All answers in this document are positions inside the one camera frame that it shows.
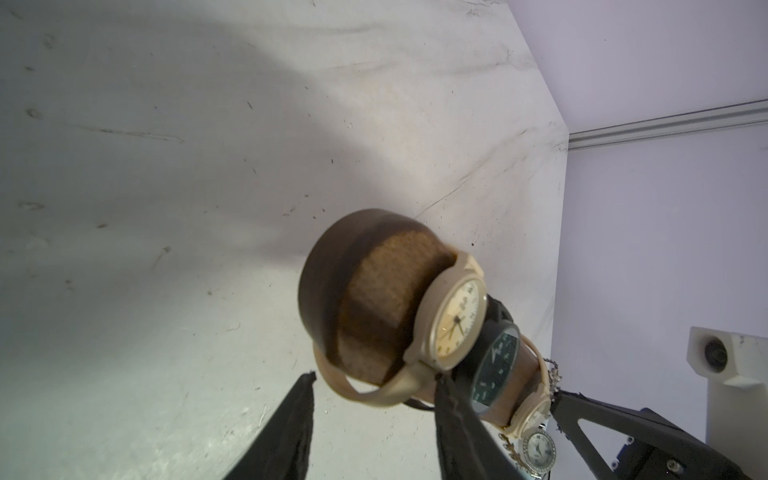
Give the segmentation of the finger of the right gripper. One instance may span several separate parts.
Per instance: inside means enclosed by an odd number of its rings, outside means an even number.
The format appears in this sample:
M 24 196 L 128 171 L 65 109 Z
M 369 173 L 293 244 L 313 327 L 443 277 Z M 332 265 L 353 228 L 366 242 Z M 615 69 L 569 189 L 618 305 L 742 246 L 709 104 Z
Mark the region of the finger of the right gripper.
M 597 479 L 745 479 L 733 461 L 649 408 L 632 410 L 559 391 L 551 414 Z M 584 423 L 621 434 L 625 444 L 610 463 L 582 428 Z

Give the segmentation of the wooden watch stand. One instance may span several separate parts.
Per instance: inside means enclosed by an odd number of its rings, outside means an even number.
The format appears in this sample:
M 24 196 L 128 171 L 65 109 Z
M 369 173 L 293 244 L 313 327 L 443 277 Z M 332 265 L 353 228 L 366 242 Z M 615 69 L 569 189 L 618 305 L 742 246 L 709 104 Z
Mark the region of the wooden watch stand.
M 343 217 L 315 244 L 301 273 L 298 305 L 318 370 L 338 395 L 374 407 L 412 398 L 429 404 L 419 397 L 431 384 L 434 407 L 436 378 L 453 380 L 478 339 L 487 295 L 471 254 L 414 219 L 366 209 Z M 449 353 L 439 353 L 438 327 L 452 300 L 477 313 L 464 313 L 463 340 L 453 337 Z M 513 410 L 536 389 L 538 369 L 522 342 L 511 377 L 520 389 Z

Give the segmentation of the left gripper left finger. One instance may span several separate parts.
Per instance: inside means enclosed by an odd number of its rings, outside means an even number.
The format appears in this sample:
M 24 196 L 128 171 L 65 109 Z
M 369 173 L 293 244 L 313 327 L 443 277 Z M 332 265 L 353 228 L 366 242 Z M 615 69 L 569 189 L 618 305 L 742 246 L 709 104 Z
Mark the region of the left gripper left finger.
M 316 373 L 298 377 L 225 479 L 305 479 L 313 434 Z

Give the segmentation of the beige band watch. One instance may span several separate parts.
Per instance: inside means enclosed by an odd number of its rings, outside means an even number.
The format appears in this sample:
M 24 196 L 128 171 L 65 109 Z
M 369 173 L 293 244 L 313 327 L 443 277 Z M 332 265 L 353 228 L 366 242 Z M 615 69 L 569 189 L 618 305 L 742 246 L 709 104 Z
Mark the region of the beige band watch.
M 522 342 L 531 350 L 538 362 L 539 383 L 533 393 L 525 396 L 522 404 L 513 410 L 509 424 L 500 431 L 509 438 L 521 438 L 527 431 L 538 428 L 547 418 L 552 404 L 553 387 L 547 362 L 544 357 L 525 335 Z

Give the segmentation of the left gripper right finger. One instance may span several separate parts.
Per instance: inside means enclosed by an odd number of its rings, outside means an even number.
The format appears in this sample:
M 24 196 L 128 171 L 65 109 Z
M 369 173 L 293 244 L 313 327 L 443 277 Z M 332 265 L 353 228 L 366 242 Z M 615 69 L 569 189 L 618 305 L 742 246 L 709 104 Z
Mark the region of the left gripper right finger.
M 436 378 L 434 415 L 442 479 L 524 479 L 448 375 Z

